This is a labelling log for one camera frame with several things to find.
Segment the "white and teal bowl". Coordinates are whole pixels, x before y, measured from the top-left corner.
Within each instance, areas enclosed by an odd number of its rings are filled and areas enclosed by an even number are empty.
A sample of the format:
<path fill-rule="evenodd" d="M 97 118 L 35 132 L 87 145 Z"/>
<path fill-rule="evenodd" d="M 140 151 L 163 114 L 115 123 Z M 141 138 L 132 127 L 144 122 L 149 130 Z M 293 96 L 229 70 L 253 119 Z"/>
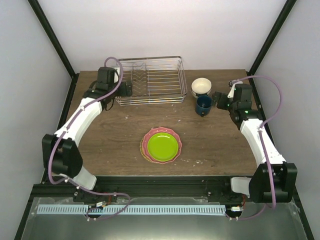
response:
<path fill-rule="evenodd" d="M 200 77 L 195 79 L 191 84 L 191 93 L 194 98 L 208 96 L 212 90 L 212 83 L 209 79 Z"/>

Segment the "chrome wire dish rack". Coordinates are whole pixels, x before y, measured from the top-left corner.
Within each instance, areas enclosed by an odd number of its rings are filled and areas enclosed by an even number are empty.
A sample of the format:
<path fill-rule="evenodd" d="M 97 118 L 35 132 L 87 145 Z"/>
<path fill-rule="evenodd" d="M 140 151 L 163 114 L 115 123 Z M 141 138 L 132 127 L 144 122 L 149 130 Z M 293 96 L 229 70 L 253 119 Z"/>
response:
<path fill-rule="evenodd" d="M 181 103 L 187 81 L 181 56 L 122 58 L 123 82 L 132 81 L 132 96 L 118 96 L 121 106 Z"/>

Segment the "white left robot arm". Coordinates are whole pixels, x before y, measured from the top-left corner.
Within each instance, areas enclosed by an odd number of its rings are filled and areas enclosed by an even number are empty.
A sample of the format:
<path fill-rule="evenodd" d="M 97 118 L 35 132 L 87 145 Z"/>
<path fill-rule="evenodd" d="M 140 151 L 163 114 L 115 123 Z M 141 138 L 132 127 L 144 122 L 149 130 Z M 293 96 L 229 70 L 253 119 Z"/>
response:
<path fill-rule="evenodd" d="M 97 202 L 102 189 L 97 178 L 83 164 L 79 144 L 94 119 L 106 109 L 109 102 L 120 96 L 125 86 L 123 67 L 100 67 L 97 79 L 83 94 L 79 106 L 68 121 L 54 134 L 42 138 L 43 164 L 52 184 L 71 182 L 85 189 L 89 201 Z"/>

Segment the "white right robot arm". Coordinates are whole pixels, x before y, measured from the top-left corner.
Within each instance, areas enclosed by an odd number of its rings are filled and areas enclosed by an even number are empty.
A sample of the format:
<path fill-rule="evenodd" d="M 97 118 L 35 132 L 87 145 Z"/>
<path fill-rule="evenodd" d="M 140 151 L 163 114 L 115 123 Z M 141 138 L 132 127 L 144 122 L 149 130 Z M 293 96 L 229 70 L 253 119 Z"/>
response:
<path fill-rule="evenodd" d="M 243 194 L 254 203 L 290 202 L 298 170 L 276 149 L 266 133 L 261 114 L 252 108 L 252 86 L 240 81 L 232 85 L 229 93 L 216 91 L 212 97 L 213 106 L 229 112 L 247 140 L 257 165 L 252 177 L 232 177 L 230 184 L 222 188 L 223 198 L 232 202 Z"/>

